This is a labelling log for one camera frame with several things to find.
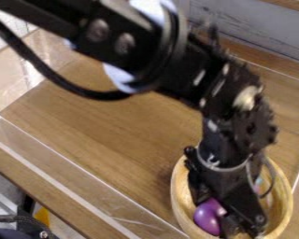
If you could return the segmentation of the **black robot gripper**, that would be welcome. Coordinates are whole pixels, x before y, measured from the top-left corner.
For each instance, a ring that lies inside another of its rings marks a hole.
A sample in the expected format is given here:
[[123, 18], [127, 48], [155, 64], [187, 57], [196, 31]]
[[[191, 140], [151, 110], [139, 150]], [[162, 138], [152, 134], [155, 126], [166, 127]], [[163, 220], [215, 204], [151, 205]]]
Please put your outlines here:
[[[184, 166], [188, 169], [187, 183], [192, 202], [200, 205], [211, 196], [225, 199], [241, 185], [259, 178], [265, 165], [265, 154], [262, 151], [249, 153], [238, 164], [223, 164], [215, 153], [188, 146], [184, 149]], [[243, 233], [241, 224], [233, 216], [219, 220], [221, 239], [237, 239]]]

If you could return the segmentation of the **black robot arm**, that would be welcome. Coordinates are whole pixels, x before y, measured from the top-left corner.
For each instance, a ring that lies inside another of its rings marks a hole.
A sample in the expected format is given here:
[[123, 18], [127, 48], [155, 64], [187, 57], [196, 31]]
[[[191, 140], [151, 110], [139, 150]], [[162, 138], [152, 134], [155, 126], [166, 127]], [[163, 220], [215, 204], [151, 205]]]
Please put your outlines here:
[[259, 76], [222, 48], [217, 27], [200, 40], [172, 0], [0, 0], [0, 10], [100, 61], [115, 84], [95, 91], [72, 83], [0, 21], [1, 39], [60, 88], [105, 102], [155, 91], [200, 112], [202, 140], [184, 149], [195, 222], [223, 239], [259, 238], [269, 217], [255, 182], [278, 128]]

